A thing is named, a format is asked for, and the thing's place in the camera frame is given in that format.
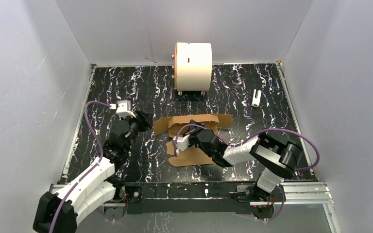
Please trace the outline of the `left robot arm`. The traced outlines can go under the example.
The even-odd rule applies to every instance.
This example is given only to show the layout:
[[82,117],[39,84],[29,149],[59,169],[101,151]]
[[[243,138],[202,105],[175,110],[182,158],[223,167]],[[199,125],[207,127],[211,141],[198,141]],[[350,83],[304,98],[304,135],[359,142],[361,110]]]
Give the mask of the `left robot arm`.
[[153,113],[142,110],[120,113],[94,162],[68,185],[41,196],[33,230],[74,233],[82,220],[103,203],[122,201],[126,190],[115,173],[128,159],[138,134],[152,127]]

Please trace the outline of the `brown cardboard box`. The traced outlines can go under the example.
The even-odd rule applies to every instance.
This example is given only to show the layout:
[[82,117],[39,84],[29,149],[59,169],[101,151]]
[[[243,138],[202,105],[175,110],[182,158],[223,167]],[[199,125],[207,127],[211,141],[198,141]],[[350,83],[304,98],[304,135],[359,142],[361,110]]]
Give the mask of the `brown cardboard box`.
[[198,146],[187,145],[192,138],[189,131],[195,128],[194,134],[204,128],[218,133],[218,128],[232,127],[233,116],[229,114],[201,114],[187,116],[170,116],[161,118],[153,123],[156,135],[168,133],[170,142],[166,144],[169,163],[174,167],[212,165],[215,162]]

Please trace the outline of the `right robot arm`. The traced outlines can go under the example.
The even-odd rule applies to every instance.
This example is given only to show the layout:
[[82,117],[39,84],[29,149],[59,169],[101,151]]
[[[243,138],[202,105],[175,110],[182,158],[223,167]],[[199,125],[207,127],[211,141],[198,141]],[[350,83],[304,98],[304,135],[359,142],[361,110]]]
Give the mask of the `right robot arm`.
[[236,144],[222,141],[213,130],[194,120],[190,121],[176,148],[185,150],[195,146],[220,167],[258,161],[265,169],[253,187],[237,187],[231,197],[240,202],[267,201],[276,187],[294,176],[303,155],[302,146],[281,136],[274,136],[275,129],[262,130],[256,136]]

